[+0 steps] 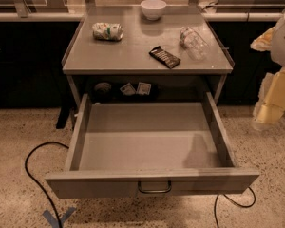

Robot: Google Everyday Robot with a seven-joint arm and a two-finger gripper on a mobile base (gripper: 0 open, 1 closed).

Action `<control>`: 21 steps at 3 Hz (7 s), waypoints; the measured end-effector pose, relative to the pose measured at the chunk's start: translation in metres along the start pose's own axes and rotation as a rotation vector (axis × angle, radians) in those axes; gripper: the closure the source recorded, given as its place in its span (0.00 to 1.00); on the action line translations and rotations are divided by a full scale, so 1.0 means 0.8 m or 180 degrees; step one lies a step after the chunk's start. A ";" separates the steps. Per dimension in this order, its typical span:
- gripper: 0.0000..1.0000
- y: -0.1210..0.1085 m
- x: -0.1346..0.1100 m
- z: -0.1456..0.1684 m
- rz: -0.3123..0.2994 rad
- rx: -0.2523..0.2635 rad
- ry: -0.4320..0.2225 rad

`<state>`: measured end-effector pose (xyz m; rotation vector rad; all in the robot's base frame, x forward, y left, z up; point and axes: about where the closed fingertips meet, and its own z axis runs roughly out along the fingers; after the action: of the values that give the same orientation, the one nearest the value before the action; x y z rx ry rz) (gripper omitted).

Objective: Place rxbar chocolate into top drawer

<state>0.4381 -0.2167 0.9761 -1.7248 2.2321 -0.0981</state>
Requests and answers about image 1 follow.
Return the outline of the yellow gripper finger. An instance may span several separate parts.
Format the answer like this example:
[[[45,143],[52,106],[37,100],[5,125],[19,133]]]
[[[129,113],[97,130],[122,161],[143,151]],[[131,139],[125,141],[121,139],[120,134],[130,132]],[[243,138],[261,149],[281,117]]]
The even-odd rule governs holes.
[[[251,43],[250,48],[256,51],[270,51],[274,30],[274,27],[267,29]]]
[[[278,123],[285,113],[285,66],[276,74],[267,73],[258,92],[252,127],[266,130]]]

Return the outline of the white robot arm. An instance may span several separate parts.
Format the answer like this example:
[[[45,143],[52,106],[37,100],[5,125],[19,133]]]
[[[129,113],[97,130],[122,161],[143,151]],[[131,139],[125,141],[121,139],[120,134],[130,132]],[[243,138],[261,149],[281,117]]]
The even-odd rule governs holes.
[[[281,65],[278,73],[265,75],[258,92],[252,126],[262,131],[276,124],[285,113],[285,12],[274,27],[253,41],[251,48],[269,51],[272,61]]]

